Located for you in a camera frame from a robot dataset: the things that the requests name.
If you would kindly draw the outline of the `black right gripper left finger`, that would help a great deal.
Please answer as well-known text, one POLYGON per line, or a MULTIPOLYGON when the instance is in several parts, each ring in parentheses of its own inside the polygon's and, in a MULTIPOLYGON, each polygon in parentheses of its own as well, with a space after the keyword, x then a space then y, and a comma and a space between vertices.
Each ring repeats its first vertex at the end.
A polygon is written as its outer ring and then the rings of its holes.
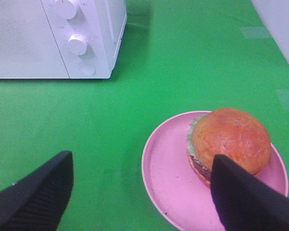
POLYGON ((73 155, 62 151, 0 191, 0 231, 55 231, 73 189, 73 155))

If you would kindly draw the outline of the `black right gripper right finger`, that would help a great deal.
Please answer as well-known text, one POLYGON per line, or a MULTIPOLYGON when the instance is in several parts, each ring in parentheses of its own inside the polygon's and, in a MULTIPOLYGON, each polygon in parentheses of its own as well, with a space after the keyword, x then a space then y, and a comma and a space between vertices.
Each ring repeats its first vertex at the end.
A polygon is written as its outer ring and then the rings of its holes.
POLYGON ((289 198, 223 154, 213 160, 211 196, 227 231, 289 231, 289 198))

